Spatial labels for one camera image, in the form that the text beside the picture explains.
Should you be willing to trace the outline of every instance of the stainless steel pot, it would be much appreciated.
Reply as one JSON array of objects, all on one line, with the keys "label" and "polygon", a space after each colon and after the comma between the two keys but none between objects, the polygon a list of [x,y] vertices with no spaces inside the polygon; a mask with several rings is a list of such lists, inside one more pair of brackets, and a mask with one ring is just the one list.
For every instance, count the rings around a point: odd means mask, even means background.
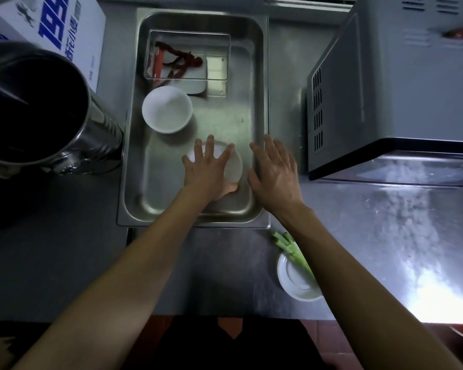
[{"label": "stainless steel pot", "polygon": [[66,58],[0,43],[0,164],[92,172],[121,158],[122,130]]}]

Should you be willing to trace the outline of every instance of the white plate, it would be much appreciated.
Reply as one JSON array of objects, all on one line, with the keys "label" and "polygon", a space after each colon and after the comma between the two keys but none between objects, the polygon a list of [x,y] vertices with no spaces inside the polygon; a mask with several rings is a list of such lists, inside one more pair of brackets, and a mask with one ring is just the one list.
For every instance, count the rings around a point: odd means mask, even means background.
[{"label": "white plate", "polygon": [[[222,155],[222,153],[225,151],[227,148],[228,144],[225,142],[214,142],[214,158],[218,158],[219,156]],[[206,143],[202,142],[202,154],[204,154],[206,151]],[[187,157],[191,162],[195,161],[195,153],[194,153],[194,148],[192,148],[188,153]],[[242,164],[242,158],[238,154],[238,152],[235,151],[231,154],[230,159],[228,160],[226,166],[225,166],[225,172],[223,173],[225,179],[229,181],[230,183],[238,183],[240,181],[240,178],[242,177],[242,170],[243,170],[243,164]]]},{"label": "white plate", "polygon": [[142,103],[142,116],[156,132],[174,134],[191,120],[192,102],[180,88],[163,86],[153,89]]},{"label": "white plate", "polygon": [[278,259],[278,279],[285,292],[298,301],[316,301],[322,297],[315,279],[284,252]]}]

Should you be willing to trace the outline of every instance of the stainless steel countertop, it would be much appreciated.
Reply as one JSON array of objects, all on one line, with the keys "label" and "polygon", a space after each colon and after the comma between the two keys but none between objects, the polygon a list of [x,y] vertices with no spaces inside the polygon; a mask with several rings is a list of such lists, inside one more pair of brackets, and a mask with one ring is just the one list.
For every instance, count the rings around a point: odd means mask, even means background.
[{"label": "stainless steel countertop", "polygon": [[[121,120],[129,107],[135,6],[106,15],[98,94]],[[270,132],[305,168],[302,88],[334,27],[270,21]],[[52,321],[123,251],[119,171],[51,180],[37,211],[0,231],[0,319]],[[305,202],[334,236],[424,322],[463,323],[463,188],[309,182]],[[280,228],[273,219],[273,228]],[[333,319],[321,299],[279,286],[267,231],[191,230],[155,314]]]}]

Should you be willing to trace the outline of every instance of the stainless steel tray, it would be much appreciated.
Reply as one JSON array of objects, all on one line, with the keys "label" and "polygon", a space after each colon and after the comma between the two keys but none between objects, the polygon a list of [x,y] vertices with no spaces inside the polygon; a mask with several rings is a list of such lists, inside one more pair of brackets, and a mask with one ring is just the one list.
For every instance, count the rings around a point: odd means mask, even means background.
[{"label": "stainless steel tray", "polygon": [[[249,143],[263,144],[269,133],[268,19],[218,12],[138,9],[137,53],[123,153],[118,224],[144,226],[153,222],[183,186],[181,157],[196,137],[213,134],[216,140],[235,143],[243,160],[239,189],[199,216],[197,225],[268,228],[270,216],[252,195],[247,170],[258,171]],[[141,106],[150,84],[144,78],[145,55],[151,30],[204,31],[230,35],[229,75],[224,94],[191,96],[194,108],[189,126],[173,135],[152,131]]]}]

